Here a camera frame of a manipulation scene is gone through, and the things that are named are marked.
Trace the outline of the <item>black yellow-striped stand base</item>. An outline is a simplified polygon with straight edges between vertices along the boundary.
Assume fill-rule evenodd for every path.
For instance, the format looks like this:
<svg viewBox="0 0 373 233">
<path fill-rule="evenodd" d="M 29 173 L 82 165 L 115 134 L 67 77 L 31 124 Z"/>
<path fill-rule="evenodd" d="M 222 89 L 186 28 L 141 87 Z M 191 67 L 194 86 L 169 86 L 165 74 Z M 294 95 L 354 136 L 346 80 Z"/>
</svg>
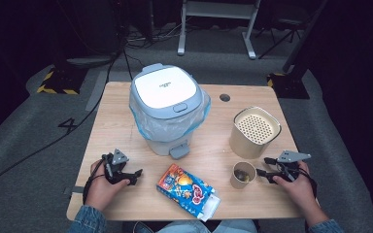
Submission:
<svg viewBox="0 0 373 233">
<path fill-rule="evenodd" d="M 37 92 L 71 95 L 79 94 L 86 74 L 87 69 L 64 71 L 56 67 L 51 67 L 39 85 Z"/>
<path fill-rule="evenodd" d="M 290 74 L 271 73 L 266 77 L 266 80 L 278 98 L 310 98 L 303 82 L 299 79 L 293 79 Z"/>
</svg>

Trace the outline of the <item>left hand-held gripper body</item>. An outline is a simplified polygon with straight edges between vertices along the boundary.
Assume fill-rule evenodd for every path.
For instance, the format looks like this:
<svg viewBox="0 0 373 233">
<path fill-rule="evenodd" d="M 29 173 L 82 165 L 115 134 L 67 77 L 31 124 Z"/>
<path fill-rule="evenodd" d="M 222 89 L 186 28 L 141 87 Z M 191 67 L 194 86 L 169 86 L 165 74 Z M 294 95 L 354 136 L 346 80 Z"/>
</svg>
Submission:
<svg viewBox="0 0 373 233">
<path fill-rule="evenodd" d="M 120 182 L 122 169 L 126 165 L 129 158 L 120 150 L 115 149 L 114 152 L 103 154 L 102 159 L 104 160 L 104 169 L 107 181 L 111 184 Z"/>
</svg>

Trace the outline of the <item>brown paper cup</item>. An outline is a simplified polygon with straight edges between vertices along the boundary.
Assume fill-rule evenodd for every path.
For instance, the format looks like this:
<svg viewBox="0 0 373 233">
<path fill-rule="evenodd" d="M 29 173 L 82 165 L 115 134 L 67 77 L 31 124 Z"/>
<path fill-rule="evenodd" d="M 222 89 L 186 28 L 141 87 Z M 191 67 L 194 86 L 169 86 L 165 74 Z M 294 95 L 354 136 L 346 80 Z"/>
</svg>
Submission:
<svg viewBox="0 0 373 233">
<path fill-rule="evenodd" d="M 237 170 L 237 169 L 246 171 L 250 175 L 250 180 L 246 183 L 243 183 L 243 182 L 240 182 L 239 180 L 237 180 L 234 176 L 234 171 Z M 251 164 L 250 162 L 247 162 L 247 161 L 239 161 L 232 168 L 230 183 L 234 188 L 242 189 L 246 185 L 248 185 L 249 183 L 253 182 L 255 180 L 256 176 L 257 176 L 257 173 L 256 173 L 256 170 L 255 170 L 255 167 L 254 167 L 253 164 Z"/>
</svg>

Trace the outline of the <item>clear blue-edged bin bag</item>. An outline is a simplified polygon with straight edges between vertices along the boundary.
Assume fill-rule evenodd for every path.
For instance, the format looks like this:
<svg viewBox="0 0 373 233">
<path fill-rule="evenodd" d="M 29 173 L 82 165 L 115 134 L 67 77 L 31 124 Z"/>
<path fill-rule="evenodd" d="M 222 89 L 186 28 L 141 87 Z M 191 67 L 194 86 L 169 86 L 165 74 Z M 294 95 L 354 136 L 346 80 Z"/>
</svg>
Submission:
<svg viewBox="0 0 373 233">
<path fill-rule="evenodd" d="M 134 94 L 130 93 L 129 108 L 138 131 L 146 140 L 156 142 L 171 142 L 191 133 L 203 123 L 211 109 L 211 97 L 205 90 L 201 92 L 202 102 L 193 111 L 164 119 L 143 112 Z"/>
</svg>

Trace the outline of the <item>blue cartoon-print snack box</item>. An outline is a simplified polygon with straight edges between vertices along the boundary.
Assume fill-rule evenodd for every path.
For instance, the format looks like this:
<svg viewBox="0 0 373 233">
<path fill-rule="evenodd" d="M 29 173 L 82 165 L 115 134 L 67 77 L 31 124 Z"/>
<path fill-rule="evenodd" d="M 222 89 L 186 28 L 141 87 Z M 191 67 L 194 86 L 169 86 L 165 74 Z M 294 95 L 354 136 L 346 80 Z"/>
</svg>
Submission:
<svg viewBox="0 0 373 233">
<path fill-rule="evenodd" d="M 212 186 L 175 163 L 159 179 L 156 189 L 204 222 L 213 217 L 220 204 Z"/>
</svg>

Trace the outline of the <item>person's legs in jeans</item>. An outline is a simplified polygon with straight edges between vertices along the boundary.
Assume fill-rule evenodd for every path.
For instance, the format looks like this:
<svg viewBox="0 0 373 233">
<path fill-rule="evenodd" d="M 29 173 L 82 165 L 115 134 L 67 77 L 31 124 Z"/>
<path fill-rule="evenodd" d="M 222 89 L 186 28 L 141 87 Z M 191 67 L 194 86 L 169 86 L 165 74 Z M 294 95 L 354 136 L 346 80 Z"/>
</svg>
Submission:
<svg viewBox="0 0 373 233">
<path fill-rule="evenodd" d="M 259 233 L 254 222 L 248 219 L 222 220 L 211 231 L 199 220 L 178 220 L 168 223 L 160 230 L 154 231 L 145 223 L 137 222 L 131 233 Z"/>
</svg>

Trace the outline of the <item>grey tape tab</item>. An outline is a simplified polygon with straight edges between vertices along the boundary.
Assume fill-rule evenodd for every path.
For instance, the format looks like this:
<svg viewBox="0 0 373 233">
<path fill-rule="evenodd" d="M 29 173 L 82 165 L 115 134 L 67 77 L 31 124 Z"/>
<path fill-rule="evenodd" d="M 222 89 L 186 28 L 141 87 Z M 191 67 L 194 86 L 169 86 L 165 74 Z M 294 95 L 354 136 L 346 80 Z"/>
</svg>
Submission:
<svg viewBox="0 0 373 233">
<path fill-rule="evenodd" d="M 63 194 L 72 195 L 73 193 L 83 193 L 84 188 L 81 186 L 65 187 Z"/>
</svg>

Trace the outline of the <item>black tripod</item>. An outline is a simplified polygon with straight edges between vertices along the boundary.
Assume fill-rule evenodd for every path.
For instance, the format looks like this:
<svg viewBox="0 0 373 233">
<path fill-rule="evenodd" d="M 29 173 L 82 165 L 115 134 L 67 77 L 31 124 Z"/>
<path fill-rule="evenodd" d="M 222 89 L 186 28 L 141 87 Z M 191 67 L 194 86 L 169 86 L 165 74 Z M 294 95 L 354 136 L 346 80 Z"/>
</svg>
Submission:
<svg viewBox="0 0 373 233">
<path fill-rule="evenodd" d="M 264 31 L 269 31 L 273 44 L 262 54 L 259 54 L 257 58 L 263 58 L 286 39 L 289 39 L 290 42 L 293 41 L 294 36 L 300 39 L 299 32 L 305 30 L 307 25 L 308 23 L 302 15 L 291 14 L 289 12 L 273 13 L 266 19 L 263 19 L 260 22 L 260 31 L 256 36 L 260 36 Z"/>
</svg>

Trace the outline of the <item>grey floor tape strip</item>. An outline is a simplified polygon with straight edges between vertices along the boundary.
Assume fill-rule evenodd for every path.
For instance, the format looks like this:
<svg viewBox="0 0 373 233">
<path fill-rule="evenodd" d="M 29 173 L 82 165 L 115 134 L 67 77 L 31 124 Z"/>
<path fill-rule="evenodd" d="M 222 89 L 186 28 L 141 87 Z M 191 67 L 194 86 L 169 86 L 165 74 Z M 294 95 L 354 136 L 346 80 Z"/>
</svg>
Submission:
<svg viewBox="0 0 373 233">
<path fill-rule="evenodd" d="M 108 72 L 102 71 L 99 73 L 94 88 L 89 96 L 85 109 L 90 112 L 92 109 L 97 110 L 97 104 L 102 97 L 105 84 L 108 82 Z"/>
</svg>

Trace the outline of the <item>person's right hand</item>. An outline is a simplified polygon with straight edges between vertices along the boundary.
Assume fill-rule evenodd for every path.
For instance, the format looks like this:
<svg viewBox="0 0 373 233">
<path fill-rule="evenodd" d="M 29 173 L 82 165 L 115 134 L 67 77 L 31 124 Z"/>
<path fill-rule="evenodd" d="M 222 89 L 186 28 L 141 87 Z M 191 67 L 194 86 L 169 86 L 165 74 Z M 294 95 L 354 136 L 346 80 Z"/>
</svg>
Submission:
<svg viewBox="0 0 373 233">
<path fill-rule="evenodd" d="M 305 216 L 310 216 L 320 209 L 314 197 L 310 180 L 306 176 L 299 175 L 293 182 L 287 182 L 281 177 L 274 176 L 273 181 L 287 192 Z"/>
</svg>

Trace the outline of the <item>person's left hand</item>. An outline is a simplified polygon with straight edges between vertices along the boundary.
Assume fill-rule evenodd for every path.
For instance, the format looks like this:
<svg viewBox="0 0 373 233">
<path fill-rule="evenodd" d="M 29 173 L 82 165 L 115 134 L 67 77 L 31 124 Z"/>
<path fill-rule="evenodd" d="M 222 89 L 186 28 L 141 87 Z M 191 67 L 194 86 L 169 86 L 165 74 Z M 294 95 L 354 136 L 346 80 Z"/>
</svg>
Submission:
<svg viewBox="0 0 373 233">
<path fill-rule="evenodd" d="M 98 163 L 99 161 L 95 161 L 90 167 L 90 172 L 94 173 L 95 179 L 91 182 L 85 204 L 102 212 L 112 203 L 116 195 L 130 184 L 130 180 L 110 184 L 104 177 L 104 167 L 97 166 Z"/>
</svg>

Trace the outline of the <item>white metal desk frame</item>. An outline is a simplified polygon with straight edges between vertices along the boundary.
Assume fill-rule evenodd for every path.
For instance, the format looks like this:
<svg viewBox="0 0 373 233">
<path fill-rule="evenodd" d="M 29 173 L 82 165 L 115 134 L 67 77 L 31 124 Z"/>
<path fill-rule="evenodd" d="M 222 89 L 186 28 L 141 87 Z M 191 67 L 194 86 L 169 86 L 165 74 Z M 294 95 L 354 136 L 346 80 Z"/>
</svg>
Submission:
<svg viewBox="0 0 373 233">
<path fill-rule="evenodd" d="M 249 21 L 247 30 L 242 33 L 249 59 L 256 59 L 251 35 L 257 17 L 261 0 L 254 0 L 251 4 L 232 4 L 219 2 L 199 2 L 195 0 L 183 0 L 181 9 L 181 34 L 177 49 L 178 55 L 186 52 L 187 17 L 219 17 L 232 19 L 247 19 Z"/>
</svg>

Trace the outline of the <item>beige canister with perforated strainer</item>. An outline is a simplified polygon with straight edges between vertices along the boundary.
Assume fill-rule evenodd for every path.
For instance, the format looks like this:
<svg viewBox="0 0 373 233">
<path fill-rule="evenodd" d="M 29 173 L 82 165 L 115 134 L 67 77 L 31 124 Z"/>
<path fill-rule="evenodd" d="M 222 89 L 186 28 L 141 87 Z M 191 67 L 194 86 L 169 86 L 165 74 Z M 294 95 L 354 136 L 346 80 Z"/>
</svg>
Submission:
<svg viewBox="0 0 373 233">
<path fill-rule="evenodd" d="M 249 107 L 233 119 L 229 145 L 245 159 L 260 157 L 281 133 L 282 125 L 260 107 Z"/>
</svg>

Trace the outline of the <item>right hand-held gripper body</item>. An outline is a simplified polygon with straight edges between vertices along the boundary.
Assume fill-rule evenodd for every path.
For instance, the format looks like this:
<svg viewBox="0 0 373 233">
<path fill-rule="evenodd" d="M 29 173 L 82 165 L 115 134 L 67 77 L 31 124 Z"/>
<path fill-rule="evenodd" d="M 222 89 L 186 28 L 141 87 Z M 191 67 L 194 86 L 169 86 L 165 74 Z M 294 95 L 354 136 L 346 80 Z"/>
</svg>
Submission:
<svg viewBox="0 0 373 233">
<path fill-rule="evenodd" d="M 295 181 L 300 173 L 298 162 L 310 157 L 309 153 L 284 150 L 276 159 L 277 169 L 282 173 L 281 177 L 287 181 Z"/>
</svg>

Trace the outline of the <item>white and blue pedal bin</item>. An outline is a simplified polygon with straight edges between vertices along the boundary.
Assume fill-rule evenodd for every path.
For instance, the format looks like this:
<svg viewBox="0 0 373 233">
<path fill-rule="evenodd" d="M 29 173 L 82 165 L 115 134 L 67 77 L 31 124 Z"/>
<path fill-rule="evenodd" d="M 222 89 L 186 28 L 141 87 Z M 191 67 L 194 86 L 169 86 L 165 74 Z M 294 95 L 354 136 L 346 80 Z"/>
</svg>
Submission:
<svg viewBox="0 0 373 233">
<path fill-rule="evenodd" d="M 160 119 L 193 111 L 202 102 L 201 90 L 204 89 L 184 69 L 161 63 L 145 67 L 130 85 L 130 93 L 141 110 Z M 189 153 L 193 131 L 171 142 L 144 139 L 154 153 L 180 159 Z"/>
</svg>

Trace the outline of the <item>dark food residue clump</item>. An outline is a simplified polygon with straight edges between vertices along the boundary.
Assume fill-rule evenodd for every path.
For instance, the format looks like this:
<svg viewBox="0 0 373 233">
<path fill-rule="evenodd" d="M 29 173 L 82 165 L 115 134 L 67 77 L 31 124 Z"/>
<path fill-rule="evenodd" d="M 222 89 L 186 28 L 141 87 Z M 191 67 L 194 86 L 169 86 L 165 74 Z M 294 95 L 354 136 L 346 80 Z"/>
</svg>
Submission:
<svg viewBox="0 0 373 233">
<path fill-rule="evenodd" d="M 243 170 L 237 169 L 234 171 L 234 176 L 240 182 L 246 183 L 250 180 L 250 175 Z"/>
</svg>

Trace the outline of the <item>dark slanted stand pole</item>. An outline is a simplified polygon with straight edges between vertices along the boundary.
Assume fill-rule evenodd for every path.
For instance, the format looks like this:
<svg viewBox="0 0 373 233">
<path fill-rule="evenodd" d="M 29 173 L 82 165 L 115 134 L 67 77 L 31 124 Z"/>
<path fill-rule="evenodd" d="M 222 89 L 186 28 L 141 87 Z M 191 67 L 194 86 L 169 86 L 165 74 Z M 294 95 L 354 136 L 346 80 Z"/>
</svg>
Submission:
<svg viewBox="0 0 373 233">
<path fill-rule="evenodd" d="M 306 30 L 304 31 L 301 39 L 299 40 L 299 42 L 296 44 L 295 48 L 292 50 L 291 54 L 289 55 L 286 63 L 284 64 L 284 66 L 282 67 L 282 70 L 284 72 L 288 72 L 290 70 L 290 67 L 293 66 L 295 64 L 295 60 L 296 60 L 296 57 L 298 56 L 298 54 L 300 53 L 302 47 L 304 46 L 312 28 L 314 27 L 318 17 L 320 16 L 321 12 L 322 12 L 322 9 L 324 8 L 327 0 L 320 0 L 320 4 L 318 6 L 318 8 L 314 11 L 314 13 L 311 15 L 311 19 L 309 21 L 309 23 L 307 24 L 307 27 L 306 27 Z"/>
</svg>

